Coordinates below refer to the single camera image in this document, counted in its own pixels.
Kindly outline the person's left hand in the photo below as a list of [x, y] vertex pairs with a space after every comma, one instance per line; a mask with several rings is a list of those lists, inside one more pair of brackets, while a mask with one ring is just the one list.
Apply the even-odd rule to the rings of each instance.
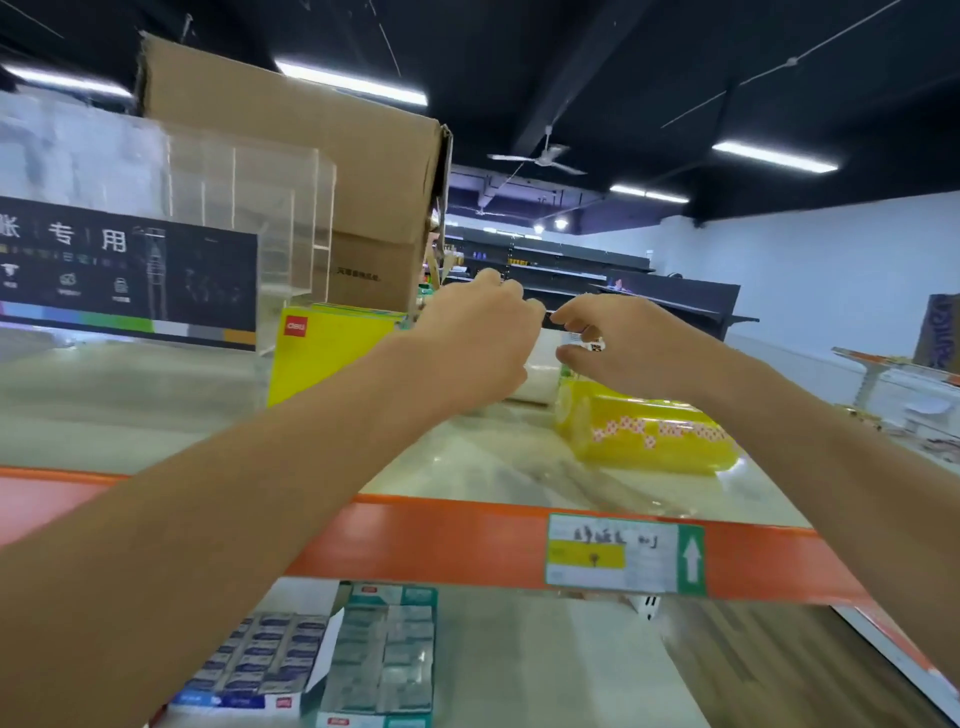
[[474, 279], [439, 289], [411, 331], [445, 418], [507, 399], [526, 380], [524, 365], [539, 338], [482, 330], [474, 321]]

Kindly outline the person's right hand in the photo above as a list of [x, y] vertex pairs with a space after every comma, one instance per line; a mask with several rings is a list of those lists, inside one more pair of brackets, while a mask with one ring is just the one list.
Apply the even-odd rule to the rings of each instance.
[[583, 342], [602, 339], [602, 378], [594, 382], [630, 397], [703, 408], [732, 360], [725, 344], [641, 297], [582, 295], [550, 320]]

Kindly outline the person's right forearm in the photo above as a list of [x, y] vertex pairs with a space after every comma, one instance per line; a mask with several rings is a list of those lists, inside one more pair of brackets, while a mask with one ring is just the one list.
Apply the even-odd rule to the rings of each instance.
[[960, 476], [720, 345], [686, 398], [747, 452], [960, 689]]

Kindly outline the person's left forearm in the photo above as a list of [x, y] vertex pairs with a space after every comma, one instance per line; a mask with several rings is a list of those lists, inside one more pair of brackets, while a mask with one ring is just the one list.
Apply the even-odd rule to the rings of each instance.
[[390, 335], [318, 385], [0, 548], [0, 728], [138, 728], [443, 411]]

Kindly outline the dark empty store shelving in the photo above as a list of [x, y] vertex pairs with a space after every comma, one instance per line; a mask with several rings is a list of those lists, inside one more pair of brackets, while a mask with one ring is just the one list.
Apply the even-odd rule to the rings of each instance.
[[759, 318], [735, 312], [740, 287], [655, 273], [647, 258], [537, 239], [494, 227], [450, 226], [446, 242], [462, 255], [447, 282], [466, 283], [482, 269], [516, 280], [548, 315], [582, 294], [649, 300], [694, 328], [724, 340], [729, 329]]

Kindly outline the yellow flower print packet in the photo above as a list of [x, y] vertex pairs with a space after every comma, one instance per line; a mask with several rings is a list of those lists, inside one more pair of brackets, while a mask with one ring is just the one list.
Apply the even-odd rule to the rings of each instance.
[[554, 415], [560, 438], [588, 465], [702, 476], [740, 459], [735, 440], [689, 404], [620, 394], [567, 370]]

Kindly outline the long ceiling light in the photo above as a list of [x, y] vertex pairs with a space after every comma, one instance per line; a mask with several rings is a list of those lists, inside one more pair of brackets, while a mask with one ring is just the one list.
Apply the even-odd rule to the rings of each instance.
[[298, 81], [372, 98], [384, 103], [419, 109], [426, 109], [429, 105], [425, 91], [393, 81], [345, 74], [285, 59], [279, 59], [274, 63], [282, 75]]
[[0, 68], [19, 82], [40, 88], [63, 92], [83, 93], [103, 98], [130, 101], [135, 98], [132, 91], [120, 83], [108, 79], [78, 76], [65, 72], [0, 62]]
[[613, 184], [610, 186], [608, 191], [617, 195], [643, 198], [680, 206], [687, 205], [690, 202], [690, 198], [684, 195], [632, 186], [628, 184]]
[[719, 154], [751, 160], [761, 164], [774, 165], [800, 172], [825, 175], [837, 172], [840, 165], [808, 155], [782, 151], [736, 140], [724, 140], [712, 145], [711, 150]]

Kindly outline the white and green shelf label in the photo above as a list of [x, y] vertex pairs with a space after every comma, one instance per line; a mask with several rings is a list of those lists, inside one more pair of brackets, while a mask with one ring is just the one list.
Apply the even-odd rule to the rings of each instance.
[[700, 525], [552, 513], [544, 581], [552, 587], [708, 596]]

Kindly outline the yellow box with red label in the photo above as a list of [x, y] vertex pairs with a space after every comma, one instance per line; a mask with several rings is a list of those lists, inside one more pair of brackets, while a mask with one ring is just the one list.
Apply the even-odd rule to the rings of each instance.
[[328, 303], [285, 307], [273, 350], [267, 407], [331, 377], [408, 324], [406, 314], [388, 310]]

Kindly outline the large brown cardboard box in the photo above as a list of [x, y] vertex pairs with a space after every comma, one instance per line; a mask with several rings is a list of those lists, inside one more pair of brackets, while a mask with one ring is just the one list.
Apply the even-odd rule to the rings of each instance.
[[414, 308], [431, 214], [449, 198], [453, 135], [439, 121], [156, 37], [142, 36], [145, 117], [316, 150], [335, 166], [336, 305]]

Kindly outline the clear acrylic display stand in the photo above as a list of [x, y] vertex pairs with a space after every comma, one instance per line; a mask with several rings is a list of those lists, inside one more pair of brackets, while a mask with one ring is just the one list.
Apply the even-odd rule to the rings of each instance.
[[330, 260], [335, 167], [316, 150], [0, 92], [0, 196], [258, 237], [257, 344]]

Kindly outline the brown box with purple print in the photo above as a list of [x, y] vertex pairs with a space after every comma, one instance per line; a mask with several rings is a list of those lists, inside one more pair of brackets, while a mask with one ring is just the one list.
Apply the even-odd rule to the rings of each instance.
[[928, 298], [912, 363], [960, 375], [960, 294]]

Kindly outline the dark printed sign panel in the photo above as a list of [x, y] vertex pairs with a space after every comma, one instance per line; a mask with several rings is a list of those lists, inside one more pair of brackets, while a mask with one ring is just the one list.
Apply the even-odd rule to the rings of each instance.
[[258, 236], [0, 196], [0, 323], [254, 352]]

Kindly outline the blue box of erasers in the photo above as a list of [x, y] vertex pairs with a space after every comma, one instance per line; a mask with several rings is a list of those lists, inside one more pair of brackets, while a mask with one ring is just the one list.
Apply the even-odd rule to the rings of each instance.
[[319, 703], [325, 614], [249, 613], [175, 694], [180, 713], [304, 717]]

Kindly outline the orange shelf rail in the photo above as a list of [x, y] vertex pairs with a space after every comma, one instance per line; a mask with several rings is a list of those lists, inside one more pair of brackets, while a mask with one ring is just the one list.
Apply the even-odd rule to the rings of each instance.
[[[124, 475], [0, 466], [0, 548], [63, 516]], [[284, 574], [545, 590], [547, 507], [360, 494]], [[703, 529], [705, 592], [718, 601], [850, 606], [925, 672], [937, 666], [906, 637], [810, 528], [628, 515], [643, 525]]]

